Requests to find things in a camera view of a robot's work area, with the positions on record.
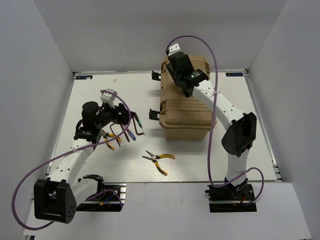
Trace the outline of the tan plastic toolbox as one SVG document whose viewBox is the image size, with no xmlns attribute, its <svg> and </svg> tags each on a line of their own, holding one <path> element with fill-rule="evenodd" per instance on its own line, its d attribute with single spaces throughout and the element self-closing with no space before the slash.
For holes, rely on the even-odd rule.
<svg viewBox="0 0 320 240">
<path fill-rule="evenodd" d="M 173 81 L 166 65 L 161 64 L 159 111 L 149 110 L 149 119 L 158 121 L 167 141 L 203 141 L 211 129 L 212 112 L 201 101 L 185 97 Z"/>
</svg>

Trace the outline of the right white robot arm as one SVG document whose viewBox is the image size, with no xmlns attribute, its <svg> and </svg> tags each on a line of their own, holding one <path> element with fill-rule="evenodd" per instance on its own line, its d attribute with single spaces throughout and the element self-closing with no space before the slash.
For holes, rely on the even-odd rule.
<svg viewBox="0 0 320 240">
<path fill-rule="evenodd" d="M 194 69 L 187 54 L 180 50 L 168 53 L 168 61 L 166 67 L 184 95 L 205 104 L 225 129 L 221 140 L 228 157 L 224 186 L 226 195 L 236 200 L 243 195 L 244 186 L 248 183 L 247 158 L 256 139 L 257 117 L 252 112 L 244 113 L 210 86 L 209 77 L 202 70 Z"/>
</svg>

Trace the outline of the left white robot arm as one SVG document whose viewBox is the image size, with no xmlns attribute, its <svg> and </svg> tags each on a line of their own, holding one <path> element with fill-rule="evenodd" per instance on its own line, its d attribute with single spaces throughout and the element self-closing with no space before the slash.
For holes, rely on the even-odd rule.
<svg viewBox="0 0 320 240">
<path fill-rule="evenodd" d="M 87 174 L 77 179 L 78 173 L 106 134 L 103 128 L 110 123 L 127 125 L 133 114 L 123 103 L 112 107 L 108 103 L 98 105 L 95 101 L 89 101 L 82 106 L 71 153 L 46 179 L 39 179 L 34 184 L 36 219 L 68 224 L 82 202 L 89 198 L 99 200 L 105 196 L 102 176 Z"/>
</svg>

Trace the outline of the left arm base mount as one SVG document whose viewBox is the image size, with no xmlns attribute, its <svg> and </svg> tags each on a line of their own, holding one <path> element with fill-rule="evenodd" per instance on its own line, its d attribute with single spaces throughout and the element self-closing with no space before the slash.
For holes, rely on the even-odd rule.
<svg viewBox="0 0 320 240">
<path fill-rule="evenodd" d="M 90 201 L 85 201 L 81 203 L 76 211 L 77 212 L 120 212 L 122 207 L 121 203 L 124 205 L 126 198 L 126 183 L 110 183 L 105 184 L 104 189 L 111 189 L 105 193 L 100 194 L 98 197 L 93 198 Z"/>
</svg>

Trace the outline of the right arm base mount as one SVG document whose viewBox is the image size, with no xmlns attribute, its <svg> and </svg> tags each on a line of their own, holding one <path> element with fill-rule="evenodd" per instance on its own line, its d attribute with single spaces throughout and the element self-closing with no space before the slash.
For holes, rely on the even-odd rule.
<svg viewBox="0 0 320 240">
<path fill-rule="evenodd" d="M 253 186 L 248 184 L 235 196 L 224 188 L 215 188 L 208 185 L 205 194 L 208 196 L 209 211 L 211 213 L 253 213 L 257 212 L 256 203 L 249 202 L 255 199 Z"/>
</svg>

